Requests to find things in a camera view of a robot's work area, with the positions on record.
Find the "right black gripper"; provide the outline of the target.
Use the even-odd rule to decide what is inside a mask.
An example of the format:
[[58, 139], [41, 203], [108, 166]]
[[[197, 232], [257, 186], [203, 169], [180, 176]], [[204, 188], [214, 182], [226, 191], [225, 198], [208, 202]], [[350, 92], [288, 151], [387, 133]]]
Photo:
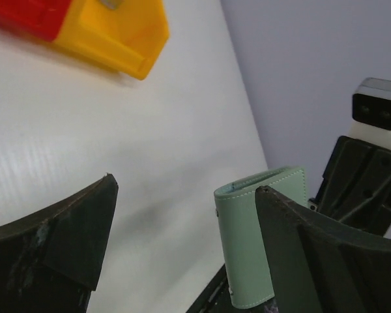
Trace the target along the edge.
[[308, 205], [342, 224], [384, 236], [391, 225], [391, 150], [339, 137]]

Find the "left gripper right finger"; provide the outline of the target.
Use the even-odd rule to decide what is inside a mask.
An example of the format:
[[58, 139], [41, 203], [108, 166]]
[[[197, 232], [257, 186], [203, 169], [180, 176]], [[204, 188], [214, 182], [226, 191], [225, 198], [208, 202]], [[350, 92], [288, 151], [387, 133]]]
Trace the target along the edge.
[[391, 239], [269, 186], [255, 191], [255, 204], [280, 312], [391, 312]]

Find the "green leather card holder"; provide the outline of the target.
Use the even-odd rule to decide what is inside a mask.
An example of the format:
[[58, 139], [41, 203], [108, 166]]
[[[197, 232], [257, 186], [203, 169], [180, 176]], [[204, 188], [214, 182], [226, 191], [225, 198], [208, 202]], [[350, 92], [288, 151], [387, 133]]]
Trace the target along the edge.
[[231, 302], [238, 309], [253, 308], [274, 297], [255, 206], [256, 189], [267, 185], [307, 204], [306, 173], [300, 166], [257, 173], [214, 191]]

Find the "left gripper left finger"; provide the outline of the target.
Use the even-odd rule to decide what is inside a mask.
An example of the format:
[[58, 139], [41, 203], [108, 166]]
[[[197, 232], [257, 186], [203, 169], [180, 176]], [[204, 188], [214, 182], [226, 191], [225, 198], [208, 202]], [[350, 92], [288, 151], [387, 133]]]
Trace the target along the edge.
[[86, 312], [108, 245], [112, 174], [0, 226], [0, 312]]

